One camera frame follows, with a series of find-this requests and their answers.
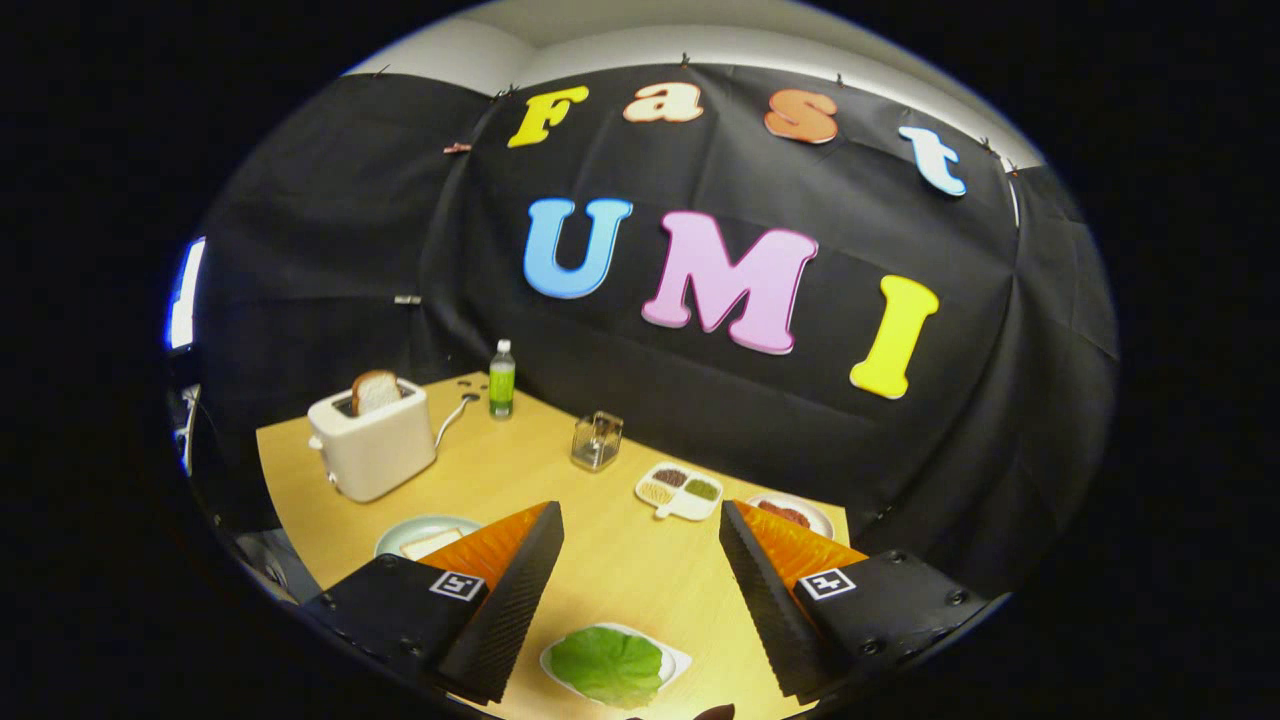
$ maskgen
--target plate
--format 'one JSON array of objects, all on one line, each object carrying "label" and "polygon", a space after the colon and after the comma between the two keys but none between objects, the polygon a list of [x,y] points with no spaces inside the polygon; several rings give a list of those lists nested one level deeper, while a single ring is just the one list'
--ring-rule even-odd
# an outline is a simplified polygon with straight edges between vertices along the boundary
[{"label": "plate", "polygon": [[786,495],[782,492],[767,492],[758,495],[746,503],[753,507],[759,507],[762,500],[768,500],[778,507],[785,507],[787,510],[795,510],[809,520],[809,529],[818,533],[827,539],[836,539],[836,527],[832,525],[831,518],[822,510],[818,510],[813,503],[806,500],[801,500],[794,495]]},{"label": "plate", "polygon": [[[689,666],[694,664],[694,659],[692,657],[685,655],[684,652],[680,652],[678,650],[676,650],[676,648],[673,648],[673,647],[671,647],[671,646],[668,646],[666,643],[660,643],[660,642],[650,638],[649,635],[641,633],[640,630],[636,630],[635,628],[628,628],[626,625],[618,625],[617,623],[595,623],[594,625],[588,625],[586,628],[608,628],[611,630],[617,630],[620,633],[626,633],[628,635],[641,637],[641,638],[652,642],[654,646],[657,646],[658,650],[662,651],[662,667],[658,669],[658,678],[662,679],[662,684],[658,685],[658,692],[662,692],[663,688],[666,688],[667,685],[669,685],[672,680],[675,680],[676,678],[678,678],[680,674],[684,673],[685,670],[689,670]],[[577,692],[577,688],[575,688],[573,685],[566,683],[564,680],[561,680],[559,678],[556,676],[554,673],[552,673],[552,666],[550,666],[552,648],[556,647],[556,646],[558,646],[562,642],[564,642],[564,638],[561,638],[561,639],[553,642],[552,644],[547,646],[547,650],[544,650],[543,653],[538,656],[538,664],[543,666],[543,671],[547,673],[548,678],[556,680],[557,683],[561,684],[561,687],[568,689],[571,693],[576,694],[577,697],[590,700],[591,702],[594,702],[596,705],[604,705],[603,702],[600,702],[600,701],[598,701],[595,698],[586,697],[585,694]]]},{"label": "plate", "polygon": [[454,518],[453,515],[422,515],[412,520],[404,520],[383,533],[378,544],[374,546],[374,557],[387,552],[404,557],[404,553],[399,551],[402,544],[443,533],[449,528],[457,528],[463,536],[470,536],[479,530],[480,527],[479,523],[467,520],[466,518]]}]

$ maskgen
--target blue letter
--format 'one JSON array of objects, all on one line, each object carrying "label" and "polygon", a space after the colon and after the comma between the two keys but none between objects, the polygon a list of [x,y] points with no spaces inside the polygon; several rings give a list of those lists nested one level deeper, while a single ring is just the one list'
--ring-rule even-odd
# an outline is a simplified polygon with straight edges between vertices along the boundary
[{"label": "blue letter", "polygon": [[956,151],[938,138],[938,133],[924,128],[900,127],[897,133],[911,141],[911,150],[915,151],[915,167],[920,169],[924,179],[929,184],[956,197],[964,195],[964,182],[954,177],[947,169],[947,160],[959,163]]},{"label": "blue letter", "polygon": [[631,214],[626,200],[600,199],[586,204],[591,217],[591,237],[586,242],[586,259],[576,270],[566,270],[556,263],[556,245],[561,225],[573,213],[573,201],[563,197],[538,200],[529,206],[529,242],[525,243],[525,279],[534,290],[550,297],[572,300],[595,292],[609,274],[613,261],[613,242],[618,237],[618,224]]}]

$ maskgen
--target small glass jar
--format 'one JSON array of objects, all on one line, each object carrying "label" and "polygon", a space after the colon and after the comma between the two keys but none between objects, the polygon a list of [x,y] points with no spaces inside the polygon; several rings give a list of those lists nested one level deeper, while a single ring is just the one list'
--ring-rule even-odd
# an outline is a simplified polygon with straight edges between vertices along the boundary
[{"label": "small glass jar", "polygon": [[622,445],[622,418],[598,411],[579,419],[573,425],[570,459],[596,473],[618,456]]}]

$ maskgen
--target toaster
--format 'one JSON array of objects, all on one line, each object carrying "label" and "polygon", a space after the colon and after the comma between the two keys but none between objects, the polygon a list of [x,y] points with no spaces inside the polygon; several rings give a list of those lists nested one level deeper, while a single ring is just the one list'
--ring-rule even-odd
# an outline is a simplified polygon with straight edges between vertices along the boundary
[{"label": "toaster", "polygon": [[329,483],[356,502],[387,495],[435,461],[426,391],[396,383],[401,398],[364,415],[352,410],[349,389],[307,410],[310,446],[320,451]]}]

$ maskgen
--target black fabric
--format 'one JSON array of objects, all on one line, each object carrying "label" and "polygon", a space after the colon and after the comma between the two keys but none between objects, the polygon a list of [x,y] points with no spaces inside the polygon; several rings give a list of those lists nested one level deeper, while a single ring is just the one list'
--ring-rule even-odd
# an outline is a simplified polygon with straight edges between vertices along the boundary
[{"label": "black fabric", "polygon": [[259,427],[296,418],[387,368],[413,382],[474,370],[421,306],[419,260],[454,158],[489,99],[411,76],[351,76],[280,124],[228,182],[207,237],[193,332],[204,405],[195,438],[209,511],[278,527]]},{"label": "black fabric", "polygon": [[1047,168],[1010,178],[1019,252],[1009,310],[961,420],[864,552],[916,552],[982,593],[1024,578],[1083,502],[1115,409],[1106,270]]},{"label": "black fabric", "polygon": [[[622,117],[637,88],[672,81],[701,90],[703,117]],[[577,85],[588,99],[544,141],[507,147],[530,96]],[[771,135],[764,114],[783,88],[832,97],[838,136]],[[963,197],[924,181],[904,124],[956,151]],[[454,141],[472,150],[443,155]],[[557,247],[564,268],[581,263],[591,200],[634,204],[608,277],[585,297],[525,279],[529,206],[545,197],[575,202]],[[818,242],[790,355],[736,345],[727,322],[704,333],[696,318],[681,329],[641,318],[673,210],[713,217],[733,261],[774,228]],[[251,158],[207,234],[196,338],[211,350],[210,404],[246,429],[301,415],[372,366],[419,382],[483,368],[508,337],[517,384],[535,397],[614,413],[632,439],[842,505],[860,550],[910,550],[987,596],[1010,589],[1069,521],[1112,407],[1106,277],[1052,173],[1006,177],[936,118],[808,76],[649,65],[498,100],[424,78],[343,78]],[[887,274],[940,299],[899,400],[849,380],[884,313]],[[390,304],[402,293],[422,305]],[[691,293],[686,305],[698,314]]]}]

